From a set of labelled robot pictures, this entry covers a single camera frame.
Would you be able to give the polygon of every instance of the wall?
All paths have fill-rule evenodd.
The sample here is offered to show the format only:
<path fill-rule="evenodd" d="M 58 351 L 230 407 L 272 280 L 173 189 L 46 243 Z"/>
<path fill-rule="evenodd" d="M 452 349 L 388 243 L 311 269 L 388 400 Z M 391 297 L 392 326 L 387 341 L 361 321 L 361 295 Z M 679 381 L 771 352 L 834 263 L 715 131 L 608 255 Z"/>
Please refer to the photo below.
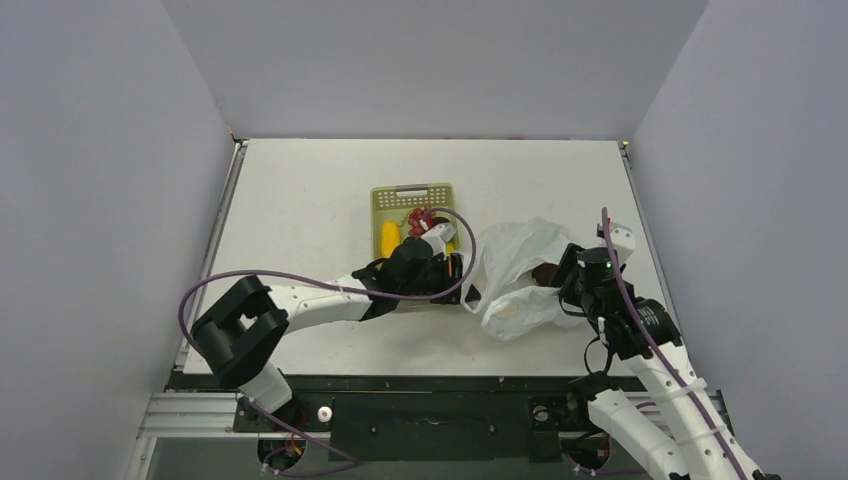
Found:
<path fill-rule="evenodd" d="M 696 366 L 788 479 L 845 475 L 846 19 L 713 0 L 632 142 Z"/>
<path fill-rule="evenodd" d="M 233 144 L 158 1 L 0 4 L 0 465 L 122 478 Z"/>
<path fill-rule="evenodd" d="M 630 138 L 706 0 L 163 0 L 236 137 Z"/>

